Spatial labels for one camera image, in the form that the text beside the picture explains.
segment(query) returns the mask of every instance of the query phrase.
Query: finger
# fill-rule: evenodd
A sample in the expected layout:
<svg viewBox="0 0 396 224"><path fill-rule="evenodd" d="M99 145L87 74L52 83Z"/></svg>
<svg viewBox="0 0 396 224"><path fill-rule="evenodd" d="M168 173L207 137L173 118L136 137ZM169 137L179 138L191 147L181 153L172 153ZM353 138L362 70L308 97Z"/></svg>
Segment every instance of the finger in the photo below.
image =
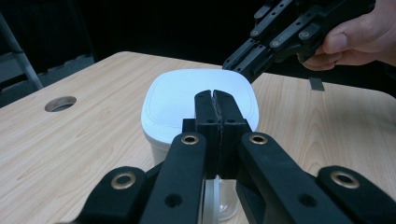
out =
<svg viewBox="0 0 396 224"><path fill-rule="evenodd" d="M350 49L343 52L343 57L337 60L336 65L363 65L375 61L377 57L377 54Z"/></svg>
<svg viewBox="0 0 396 224"><path fill-rule="evenodd" d="M318 54L309 58L305 63L311 66L322 66L323 64L335 63L343 57L343 53Z"/></svg>
<svg viewBox="0 0 396 224"><path fill-rule="evenodd" d="M326 53L332 54L375 40L380 32L376 29L375 16L366 14L354 20L346 21L331 30L323 43Z"/></svg>
<svg viewBox="0 0 396 224"><path fill-rule="evenodd" d="M333 69L335 67L335 63L326 63L319 66L303 63L303 66L312 71L327 71Z"/></svg>

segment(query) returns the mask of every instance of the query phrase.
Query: wooden table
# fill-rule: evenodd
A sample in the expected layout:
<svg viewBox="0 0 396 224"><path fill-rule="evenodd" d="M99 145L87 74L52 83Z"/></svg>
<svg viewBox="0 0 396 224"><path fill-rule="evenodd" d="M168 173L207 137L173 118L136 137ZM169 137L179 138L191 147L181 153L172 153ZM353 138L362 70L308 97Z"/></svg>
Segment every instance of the wooden table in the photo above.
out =
<svg viewBox="0 0 396 224"><path fill-rule="evenodd" d="M1 222L71 221L110 170L149 170L142 104L157 76L181 68L219 67L121 52L1 108ZM310 174L342 165L396 199L396 100L378 91L324 87L311 91L305 79L263 74L253 84L258 131L272 135ZM77 101L60 112L45 110L64 96ZM228 222L247 223L242 209Z"/></svg>

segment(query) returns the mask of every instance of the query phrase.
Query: metal grommet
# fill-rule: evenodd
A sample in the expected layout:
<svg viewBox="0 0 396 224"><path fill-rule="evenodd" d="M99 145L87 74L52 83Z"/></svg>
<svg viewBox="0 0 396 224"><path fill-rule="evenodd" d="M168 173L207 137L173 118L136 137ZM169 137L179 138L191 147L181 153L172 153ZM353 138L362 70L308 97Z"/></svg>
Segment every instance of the metal grommet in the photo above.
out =
<svg viewBox="0 0 396 224"><path fill-rule="evenodd" d="M136 176L133 173L122 173L114 176L114 178L111 180L111 187L113 187L113 189L128 189L134 184L135 181Z"/></svg>
<svg viewBox="0 0 396 224"><path fill-rule="evenodd" d="M258 145L264 145L265 143L268 142L268 140L264 136L261 136L258 134L251 135L249 137L249 140L250 140L250 142L252 142L254 144L258 144Z"/></svg>
<svg viewBox="0 0 396 224"><path fill-rule="evenodd" d="M347 189L357 189L360 186L359 181L353 175L342 171L333 171L330 174L330 178L337 185Z"/></svg>
<svg viewBox="0 0 396 224"><path fill-rule="evenodd" d="M181 138L181 142L186 145L194 145L199 142L199 138L195 135L186 135Z"/></svg>

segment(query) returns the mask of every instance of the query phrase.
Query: hole in table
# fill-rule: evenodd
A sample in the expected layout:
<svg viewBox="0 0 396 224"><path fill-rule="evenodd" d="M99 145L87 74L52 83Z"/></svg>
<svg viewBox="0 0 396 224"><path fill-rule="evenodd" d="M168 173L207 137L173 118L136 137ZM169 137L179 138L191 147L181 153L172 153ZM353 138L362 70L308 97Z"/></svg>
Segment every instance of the hole in table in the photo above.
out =
<svg viewBox="0 0 396 224"><path fill-rule="evenodd" d="M70 106L74 105L77 101L77 98L74 96L63 96L54 100L51 100L46 104L44 109L47 112L59 112L66 110Z"/></svg>

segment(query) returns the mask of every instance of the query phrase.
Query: container lid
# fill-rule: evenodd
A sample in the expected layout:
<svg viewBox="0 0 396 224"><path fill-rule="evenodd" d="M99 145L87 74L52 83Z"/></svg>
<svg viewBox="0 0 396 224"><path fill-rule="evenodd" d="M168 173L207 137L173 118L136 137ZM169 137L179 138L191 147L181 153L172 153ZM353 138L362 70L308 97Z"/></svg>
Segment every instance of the container lid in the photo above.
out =
<svg viewBox="0 0 396 224"><path fill-rule="evenodd" d="M181 133L183 119L194 119L194 96L201 91L230 93L255 131L259 108L250 83L240 74L223 69L181 69L157 77L143 103L141 121L148 140L171 144Z"/></svg>

